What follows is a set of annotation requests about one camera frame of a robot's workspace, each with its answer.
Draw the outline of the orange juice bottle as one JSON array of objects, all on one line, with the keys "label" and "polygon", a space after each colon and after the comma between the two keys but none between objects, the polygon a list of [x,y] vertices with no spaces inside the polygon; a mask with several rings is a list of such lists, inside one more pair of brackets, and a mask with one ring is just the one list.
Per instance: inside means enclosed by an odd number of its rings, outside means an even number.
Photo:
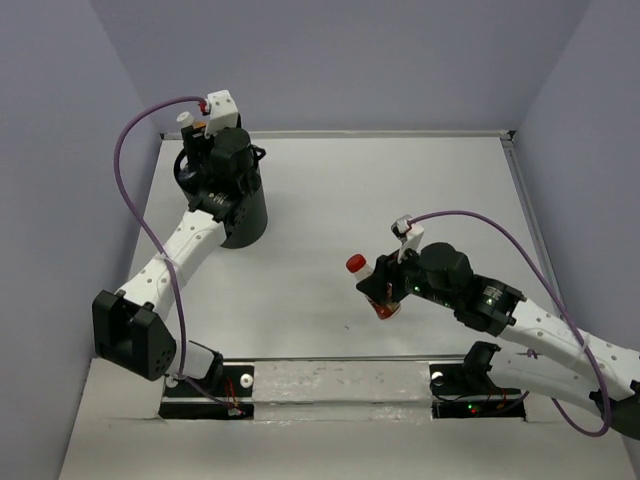
[{"label": "orange juice bottle", "polygon": [[180,130],[185,130],[185,129],[202,130],[206,127],[206,124],[202,121],[198,121],[190,111],[181,112],[177,116],[176,122],[178,123]]}]

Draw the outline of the red cap bottle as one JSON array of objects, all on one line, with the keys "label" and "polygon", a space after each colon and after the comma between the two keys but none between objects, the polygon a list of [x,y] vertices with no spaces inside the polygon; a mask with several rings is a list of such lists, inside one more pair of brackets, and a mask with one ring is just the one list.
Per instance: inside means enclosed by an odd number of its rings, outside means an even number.
[{"label": "red cap bottle", "polygon": [[369,265],[362,254],[351,256],[345,266],[355,278],[356,290],[365,297],[380,320],[389,320],[399,312],[401,305],[392,301],[391,285]]}]

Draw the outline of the blue label clear bottle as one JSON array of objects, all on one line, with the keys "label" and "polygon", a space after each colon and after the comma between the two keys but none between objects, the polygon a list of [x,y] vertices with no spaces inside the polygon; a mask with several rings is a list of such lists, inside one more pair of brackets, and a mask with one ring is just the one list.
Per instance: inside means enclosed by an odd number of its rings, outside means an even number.
[{"label": "blue label clear bottle", "polygon": [[193,191],[198,187],[198,172],[192,170],[188,165],[182,168],[176,167],[174,176],[182,190]]}]

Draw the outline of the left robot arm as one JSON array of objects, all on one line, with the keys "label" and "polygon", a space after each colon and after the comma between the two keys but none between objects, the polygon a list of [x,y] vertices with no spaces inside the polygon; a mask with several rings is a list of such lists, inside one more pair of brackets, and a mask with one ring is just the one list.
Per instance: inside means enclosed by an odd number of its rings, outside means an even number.
[{"label": "left robot arm", "polygon": [[97,294],[94,345],[99,357],[146,380],[172,377],[209,395],[223,377],[222,354],[174,336],[166,319],[182,309],[177,294],[216,248],[241,249],[263,235],[268,215],[259,162],[266,152],[240,126],[212,135],[185,127],[182,139],[173,174],[187,210],[139,273],[116,292]]}]

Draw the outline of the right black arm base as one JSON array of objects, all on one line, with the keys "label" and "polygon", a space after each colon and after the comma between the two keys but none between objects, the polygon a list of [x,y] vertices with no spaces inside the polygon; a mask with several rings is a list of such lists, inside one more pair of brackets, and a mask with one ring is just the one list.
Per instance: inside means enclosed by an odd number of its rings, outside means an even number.
[{"label": "right black arm base", "polygon": [[488,379],[467,378],[461,363],[430,364],[429,374],[433,419],[526,419],[519,389],[497,387]]}]

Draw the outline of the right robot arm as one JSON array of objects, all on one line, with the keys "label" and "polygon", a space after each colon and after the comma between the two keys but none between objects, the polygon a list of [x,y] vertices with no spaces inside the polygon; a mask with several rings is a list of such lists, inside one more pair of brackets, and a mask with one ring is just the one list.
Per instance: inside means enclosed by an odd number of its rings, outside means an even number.
[{"label": "right robot arm", "polygon": [[443,376],[462,393],[520,389],[580,407],[614,431],[639,437],[639,354],[546,312],[519,290],[473,272],[466,255],[447,243],[392,253],[369,265],[356,254],[346,262],[356,288],[376,311],[409,295],[453,312],[464,326],[534,353],[509,354],[477,341],[462,365]]}]

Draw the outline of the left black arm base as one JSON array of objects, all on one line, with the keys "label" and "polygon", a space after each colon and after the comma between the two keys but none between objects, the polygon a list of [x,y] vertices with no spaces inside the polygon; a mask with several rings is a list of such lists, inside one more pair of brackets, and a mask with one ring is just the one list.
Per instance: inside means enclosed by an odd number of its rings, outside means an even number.
[{"label": "left black arm base", "polygon": [[241,361],[225,361],[222,376],[213,386],[203,380],[167,378],[158,415],[165,420],[251,420],[254,386],[255,364]]}]

